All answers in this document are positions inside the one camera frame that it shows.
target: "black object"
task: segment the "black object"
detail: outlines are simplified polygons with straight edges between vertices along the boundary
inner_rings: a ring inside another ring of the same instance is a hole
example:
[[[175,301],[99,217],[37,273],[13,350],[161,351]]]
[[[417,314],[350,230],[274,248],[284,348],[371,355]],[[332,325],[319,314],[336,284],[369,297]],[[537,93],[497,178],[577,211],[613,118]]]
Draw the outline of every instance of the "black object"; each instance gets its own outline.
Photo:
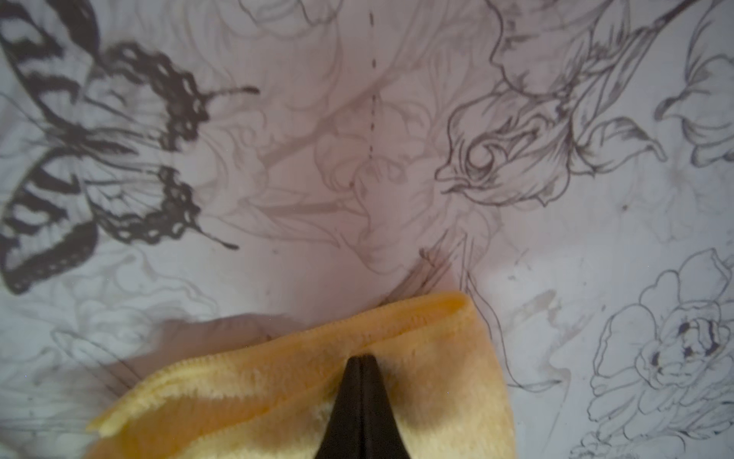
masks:
[[[346,362],[316,459],[410,459],[373,355]]]

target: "yellow paper towel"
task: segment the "yellow paper towel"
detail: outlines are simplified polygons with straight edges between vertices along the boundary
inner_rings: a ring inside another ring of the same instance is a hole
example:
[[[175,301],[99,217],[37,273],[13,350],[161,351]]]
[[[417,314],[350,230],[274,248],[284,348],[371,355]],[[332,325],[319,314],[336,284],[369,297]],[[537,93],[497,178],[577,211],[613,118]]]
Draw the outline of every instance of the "yellow paper towel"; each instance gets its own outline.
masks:
[[[164,368],[90,423],[88,459],[313,459],[346,360],[376,356],[411,457],[514,459],[502,371],[471,299],[432,294]]]

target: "butterfly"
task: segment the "butterfly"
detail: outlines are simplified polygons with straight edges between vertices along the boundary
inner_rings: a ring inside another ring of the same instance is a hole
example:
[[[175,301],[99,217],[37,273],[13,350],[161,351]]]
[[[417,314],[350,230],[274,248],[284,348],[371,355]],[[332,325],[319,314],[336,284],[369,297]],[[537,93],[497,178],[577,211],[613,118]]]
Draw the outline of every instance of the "butterfly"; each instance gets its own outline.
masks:
[[[83,264],[100,230],[158,244],[202,231],[192,188],[164,165],[209,120],[221,95],[158,51],[121,41],[102,49],[88,0],[0,0],[0,46],[40,111],[44,149],[0,214],[0,272],[14,294]]]

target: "butterfly wing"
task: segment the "butterfly wing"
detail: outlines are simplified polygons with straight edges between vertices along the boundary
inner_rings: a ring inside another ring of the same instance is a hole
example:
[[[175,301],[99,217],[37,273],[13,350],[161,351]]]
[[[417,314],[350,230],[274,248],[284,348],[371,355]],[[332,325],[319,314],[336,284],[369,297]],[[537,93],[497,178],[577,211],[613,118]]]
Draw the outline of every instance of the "butterfly wing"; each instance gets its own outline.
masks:
[[[76,175],[74,152],[49,151],[23,178],[0,217],[0,272],[14,294],[91,257],[98,229]]]
[[[100,55],[81,101],[81,124],[94,135],[121,134],[152,141],[163,151],[181,151],[209,120],[211,98],[166,54],[123,42]]]
[[[80,177],[95,221],[126,244],[180,239],[186,229],[201,232],[192,188],[171,167],[132,168],[119,155],[80,159]]]
[[[69,126],[99,49],[88,0],[0,0],[0,46],[46,120]]]

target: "flower drawing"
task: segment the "flower drawing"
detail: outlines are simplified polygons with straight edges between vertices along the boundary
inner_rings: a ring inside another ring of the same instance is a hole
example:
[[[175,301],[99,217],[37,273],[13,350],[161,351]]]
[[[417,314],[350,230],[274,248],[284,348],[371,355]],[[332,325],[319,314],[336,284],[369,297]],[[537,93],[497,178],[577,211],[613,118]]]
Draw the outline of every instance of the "flower drawing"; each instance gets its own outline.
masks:
[[[722,297],[731,279],[717,252],[704,250],[607,320],[588,409],[598,429],[574,457],[608,457],[592,452],[654,438],[710,438],[734,424],[734,302]]]
[[[643,153],[666,161],[661,145],[636,121],[613,118],[608,109],[662,29],[693,3],[664,5],[647,25],[633,27],[629,0],[582,7],[575,1],[489,2],[502,23],[491,60],[504,80],[453,112],[448,160],[436,179],[447,192],[480,204],[547,205],[563,194],[571,175],[610,173]]]
[[[734,3],[715,1],[698,24],[688,50],[686,88],[662,101],[655,117],[679,118],[695,145],[694,166],[734,161]]]

